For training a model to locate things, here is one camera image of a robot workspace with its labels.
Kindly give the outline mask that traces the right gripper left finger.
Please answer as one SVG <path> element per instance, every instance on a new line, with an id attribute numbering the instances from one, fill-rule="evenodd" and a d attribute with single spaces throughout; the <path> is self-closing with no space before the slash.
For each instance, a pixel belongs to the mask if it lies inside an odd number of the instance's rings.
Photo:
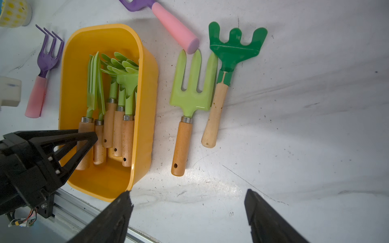
<path id="1" fill-rule="evenodd" d="M 133 208 L 130 191 L 121 193 L 69 242 L 123 243 L 127 235 Z"/>

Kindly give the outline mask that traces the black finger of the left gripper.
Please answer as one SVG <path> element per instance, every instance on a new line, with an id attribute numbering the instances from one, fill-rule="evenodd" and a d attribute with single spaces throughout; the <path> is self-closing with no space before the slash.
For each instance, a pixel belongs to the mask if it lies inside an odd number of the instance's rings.
<path id="1" fill-rule="evenodd" d="M 78 130 L 19 131 L 13 152 L 48 185 L 64 185 L 97 141 L 95 132 Z"/>

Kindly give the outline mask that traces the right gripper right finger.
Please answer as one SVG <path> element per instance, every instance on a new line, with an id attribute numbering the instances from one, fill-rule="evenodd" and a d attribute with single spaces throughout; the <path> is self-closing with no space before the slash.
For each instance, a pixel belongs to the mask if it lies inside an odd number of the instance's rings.
<path id="1" fill-rule="evenodd" d="M 244 205 L 254 243 L 308 243 L 257 192 L 248 189 Z"/>

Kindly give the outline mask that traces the green fork wooden handle long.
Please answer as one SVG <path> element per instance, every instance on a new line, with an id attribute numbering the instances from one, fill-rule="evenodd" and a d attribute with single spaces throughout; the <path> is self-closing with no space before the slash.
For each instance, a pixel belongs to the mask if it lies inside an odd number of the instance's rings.
<path id="1" fill-rule="evenodd" d="M 182 90 L 182 83 L 186 67 L 186 52 L 182 50 L 177 59 L 173 87 L 170 97 L 170 105 L 179 106 L 183 116 L 179 123 L 175 151 L 172 161 L 171 173 L 180 177 L 184 175 L 192 133 L 192 116 L 196 110 L 208 111 L 213 99 L 218 57 L 212 53 L 209 56 L 205 81 L 202 92 L 197 91 L 202 56 L 196 50 L 192 57 L 189 80 L 186 90 Z"/>

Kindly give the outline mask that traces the purple fork pink handle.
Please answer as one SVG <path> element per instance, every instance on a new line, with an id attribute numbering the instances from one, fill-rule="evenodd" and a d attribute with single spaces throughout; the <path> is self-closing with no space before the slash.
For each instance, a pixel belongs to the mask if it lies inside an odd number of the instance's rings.
<path id="1" fill-rule="evenodd" d="M 62 58 L 63 48 L 65 42 L 55 33 L 50 32 L 46 28 L 42 29 L 37 24 L 35 25 L 41 32 L 45 34 L 42 48 L 39 52 L 37 58 L 37 64 L 40 68 L 40 73 L 36 77 L 34 86 L 29 96 L 29 101 L 27 104 L 27 108 L 25 111 L 25 116 L 29 118 L 39 118 L 41 116 L 42 107 L 44 103 L 44 98 L 46 95 L 46 86 L 47 86 L 47 73 L 59 66 L 59 63 Z M 45 48 L 49 39 L 49 36 L 53 38 L 52 45 L 48 53 L 45 53 Z M 58 50 L 58 54 L 56 57 L 53 56 L 56 41 L 60 40 L 60 46 Z"/>
<path id="2" fill-rule="evenodd" d="M 156 1 L 120 0 L 120 2 L 130 12 L 137 12 L 145 7 L 150 8 L 153 14 L 188 54 L 194 54 L 199 48 L 200 40 L 198 37 Z"/>

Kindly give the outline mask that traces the green rake wooden handle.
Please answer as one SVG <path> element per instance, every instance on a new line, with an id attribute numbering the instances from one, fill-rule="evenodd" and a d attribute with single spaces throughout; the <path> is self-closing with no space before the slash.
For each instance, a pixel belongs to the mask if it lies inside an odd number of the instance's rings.
<path id="1" fill-rule="evenodd" d="M 110 89 L 107 102 L 105 104 L 106 113 L 104 115 L 104 132 L 103 132 L 103 146 L 105 148 L 112 148 L 113 146 L 113 128 L 114 128 L 114 112 L 118 106 L 118 87 L 119 84 L 116 81 L 116 73 L 110 71 L 108 66 L 112 66 L 111 58 L 102 53 L 102 66 L 101 71 L 108 74 L 111 78 Z"/>
<path id="2" fill-rule="evenodd" d="M 114 58 L 107 59 L 106 69 L 103 70 L 111 76 L 111 86 L 109 91 L 109 104 L 114 100 L 117 104 L 114 112 L 112 147 L 115 157 L 122 156 L 122 124 L 134 120 L 134 92 L 137 89 L 138 71 L 130 67 L 130 63 L 125 60 L 122 65 Z"/>
<path id="3" fill-rule="evenodd" d="M 134 139 L 134 115 L 136 107 L 136 95 L 138 86 L 139 66 L 119 52 L 114 52 L 119 67 L 113 71 L 117 74 L 117 82 L 125 89 L 125 114 L 122 128 L 122 165 L 130 167 L 132 165 L 132 151 Z"/>

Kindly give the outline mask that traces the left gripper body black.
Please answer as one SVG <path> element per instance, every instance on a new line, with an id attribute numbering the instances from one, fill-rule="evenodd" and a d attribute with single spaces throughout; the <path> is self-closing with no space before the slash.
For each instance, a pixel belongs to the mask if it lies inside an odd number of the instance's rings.
<path id="1" fill-rule="evenodd" d="M 1 140 L 1 214 L 41 206 L 58 189 L 56 133 L 9 133 Z"/>

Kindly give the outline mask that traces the dark green small rake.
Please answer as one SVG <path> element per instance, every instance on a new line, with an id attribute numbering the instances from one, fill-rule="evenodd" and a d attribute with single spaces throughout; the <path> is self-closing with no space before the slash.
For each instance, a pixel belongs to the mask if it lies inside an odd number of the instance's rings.
<path id="1" fill-rule="evenodd" d="M 244 45 L 241 43 L 242 31 L 239 28 L 233 28 L 230 31 L 229 40 L 222 42 L 219 38 L 219 24 L 215 21 L 209 24 L 210 49 L 222 61 L 222 66 L 217 78 L 209 118 L 201 140 L 204 147 L 214 148 L 216 146 L 221 113 L 227 91 L 231 86 L 235 67 L 238 63 L 259 55 L 267 33 L 266 28 L 256 29 L 253 32 L 251 43 Z"/>

